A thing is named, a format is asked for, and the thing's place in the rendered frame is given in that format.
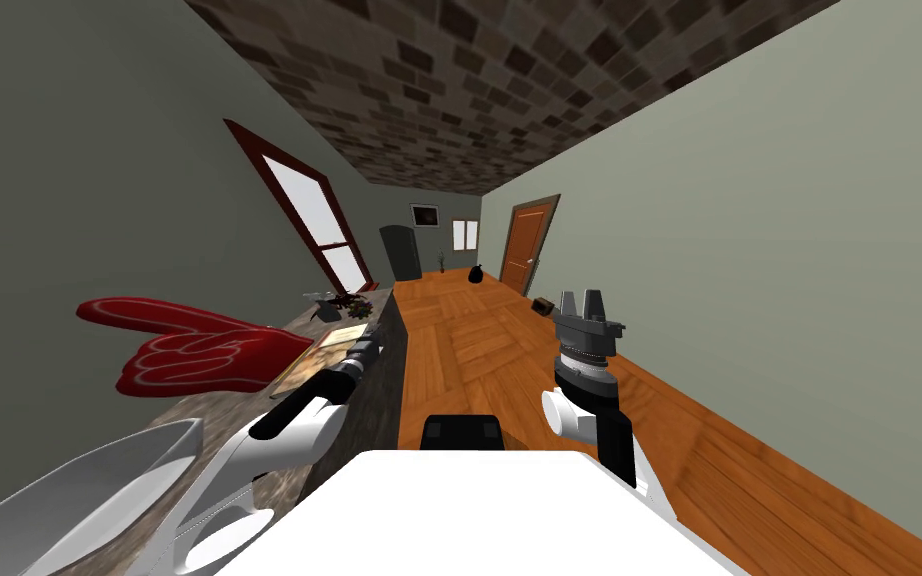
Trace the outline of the dark flower bouquet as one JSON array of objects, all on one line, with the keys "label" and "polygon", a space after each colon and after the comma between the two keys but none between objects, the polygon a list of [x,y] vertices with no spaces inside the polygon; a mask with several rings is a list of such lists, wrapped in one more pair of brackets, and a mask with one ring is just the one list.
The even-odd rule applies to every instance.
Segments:
[{"label": "dark flower bouquet", "polygon": [[360,294],[340,294],[329,300],[336,310],[344,310],[348,317],[366,319],[373,311],[373,305]]}]

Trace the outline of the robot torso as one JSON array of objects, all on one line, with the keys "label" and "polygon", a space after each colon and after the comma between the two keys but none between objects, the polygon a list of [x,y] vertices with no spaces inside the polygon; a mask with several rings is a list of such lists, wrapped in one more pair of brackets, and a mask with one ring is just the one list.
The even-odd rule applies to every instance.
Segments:
[{"label": "robot torso", "polygon": [[578,451],[370,450],[217,576],[748,576]]}]

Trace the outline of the dark grey cabinet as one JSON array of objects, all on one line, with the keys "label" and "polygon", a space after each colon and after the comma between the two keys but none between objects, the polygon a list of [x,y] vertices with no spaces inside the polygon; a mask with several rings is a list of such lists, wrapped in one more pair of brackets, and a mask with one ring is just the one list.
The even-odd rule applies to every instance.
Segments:
[{"label": "dark grey cabinet", "polygon": [[379,229],[395,282],[422,278],[423,271],[414,229],[404,225],[387,225]]}]

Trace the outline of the yellow flat book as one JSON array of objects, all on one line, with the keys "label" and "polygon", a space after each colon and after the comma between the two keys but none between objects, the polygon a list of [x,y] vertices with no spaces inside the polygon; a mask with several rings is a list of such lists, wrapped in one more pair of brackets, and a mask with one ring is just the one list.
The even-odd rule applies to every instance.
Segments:
[{"label": "yellow flat book", "polygon": [[317,343],[295,360],[277,379],[271,399],[280,399],[300,386],[319,370],[341,362],[348,349],[365,333],[368,324],[328,331]]}]

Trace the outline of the grey metal desk item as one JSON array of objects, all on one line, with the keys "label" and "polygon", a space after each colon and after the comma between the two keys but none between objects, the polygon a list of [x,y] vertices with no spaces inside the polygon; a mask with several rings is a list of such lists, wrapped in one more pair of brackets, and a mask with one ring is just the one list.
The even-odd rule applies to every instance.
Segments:
[{"label": "grey metal desk item", "polygon": [[311,319],[318,318],[324,323],[338,322],[342,319],[337,304],[339,295],[335,292],[306,293],[304,297],[316,305]]}]

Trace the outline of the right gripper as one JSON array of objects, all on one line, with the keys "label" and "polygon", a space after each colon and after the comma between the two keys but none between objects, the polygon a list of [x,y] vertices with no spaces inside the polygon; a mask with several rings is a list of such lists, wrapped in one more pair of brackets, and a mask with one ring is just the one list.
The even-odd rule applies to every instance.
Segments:
[{"label": "right gripper", "polygon": [[582,317],[578,316],[574,292],[564,291],[561,294],[560,313],[556,311],[552,315],[556,337],[561,345],[587,355],[616,356],[616,341],[623,337],[625,326],[606,321],[600,290],[584,291]]}]

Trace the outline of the red framed window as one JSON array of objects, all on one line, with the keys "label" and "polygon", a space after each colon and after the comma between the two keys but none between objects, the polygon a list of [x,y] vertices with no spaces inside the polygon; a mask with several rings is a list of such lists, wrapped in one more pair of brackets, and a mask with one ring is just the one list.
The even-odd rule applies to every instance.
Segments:
[{"label": "red framed window", "polygon": [[328,178],[238,122],[224,121],[333,289],[373,290],[373,280]]}]

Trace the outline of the orange wooden door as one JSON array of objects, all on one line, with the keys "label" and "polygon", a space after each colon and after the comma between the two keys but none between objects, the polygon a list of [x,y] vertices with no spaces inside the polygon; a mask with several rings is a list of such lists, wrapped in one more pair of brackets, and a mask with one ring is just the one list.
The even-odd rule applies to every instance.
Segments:
[{"label": "orange wooden door", "polygon": [[559,199],[552,195],[512,209],[499,280],[521,296],[528,293]]}]

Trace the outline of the red foam finger hand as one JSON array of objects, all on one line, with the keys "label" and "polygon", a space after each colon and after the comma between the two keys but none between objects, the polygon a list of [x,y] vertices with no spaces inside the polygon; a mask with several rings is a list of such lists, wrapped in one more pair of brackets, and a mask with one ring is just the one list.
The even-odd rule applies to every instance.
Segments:
[{"label": "red foam finger hand", "polygon": [[76,315],[154,335],[126,362],[116,383],[118,392],[130,397],[257,393],[313,344],[282,329],[150,298],[89,300]]}]

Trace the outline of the white oblong bowl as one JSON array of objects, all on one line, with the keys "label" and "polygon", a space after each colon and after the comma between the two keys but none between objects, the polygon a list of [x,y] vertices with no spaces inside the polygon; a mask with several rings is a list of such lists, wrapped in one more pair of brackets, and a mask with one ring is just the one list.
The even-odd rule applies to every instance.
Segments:
[{"label": "white oblong bowl", "polygon": [[138,431],[2,501],[0,576],[51,576],[112,541],[194,463],[203,429],[192,418]]}]

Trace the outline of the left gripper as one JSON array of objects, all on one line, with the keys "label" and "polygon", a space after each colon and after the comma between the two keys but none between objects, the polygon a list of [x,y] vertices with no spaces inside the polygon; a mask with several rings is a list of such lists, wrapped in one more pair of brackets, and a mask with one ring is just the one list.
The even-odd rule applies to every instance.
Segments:
[{"label": "left gripper", "polygon": [[362,335],[347,351],[346,362],[355,365],[359,370],[366,370],[372,366],[381,353],[381,327],[368,326]]}]

